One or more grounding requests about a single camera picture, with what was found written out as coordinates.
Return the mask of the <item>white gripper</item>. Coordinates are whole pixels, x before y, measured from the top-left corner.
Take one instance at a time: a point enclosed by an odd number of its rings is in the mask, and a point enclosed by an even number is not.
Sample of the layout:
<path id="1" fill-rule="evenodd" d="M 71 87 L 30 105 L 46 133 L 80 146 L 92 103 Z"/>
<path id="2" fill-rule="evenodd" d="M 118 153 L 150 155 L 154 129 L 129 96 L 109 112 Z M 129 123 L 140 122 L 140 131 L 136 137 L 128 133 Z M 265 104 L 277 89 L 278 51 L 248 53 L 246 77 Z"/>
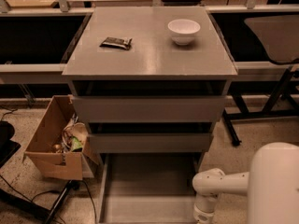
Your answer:
<path id="1" fill-rule="evenodd" d="M 225 176 L 219 168 L 200 172 L 192 179 L 192 187 L 196 192 L 193 205 L 193 217 L 197 224 L 212 224 L 220 193 L 216 184 Z"/>

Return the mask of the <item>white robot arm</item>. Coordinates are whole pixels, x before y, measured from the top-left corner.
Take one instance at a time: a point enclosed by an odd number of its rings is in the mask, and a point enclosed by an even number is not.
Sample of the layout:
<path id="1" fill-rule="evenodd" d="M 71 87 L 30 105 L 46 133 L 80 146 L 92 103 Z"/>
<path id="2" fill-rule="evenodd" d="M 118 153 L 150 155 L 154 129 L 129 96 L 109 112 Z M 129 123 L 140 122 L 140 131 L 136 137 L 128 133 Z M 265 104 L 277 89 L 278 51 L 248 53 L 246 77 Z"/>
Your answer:
<path id="1" fill-rule="evenodd" d="M 194 219 L 212 224 L 223 193 L 248 198 L 247 224 L 299 224 L 299 146 L 275 142 L 258 149 L 250 169 L 227 175 L 219 168 L 196 174 Z"/>

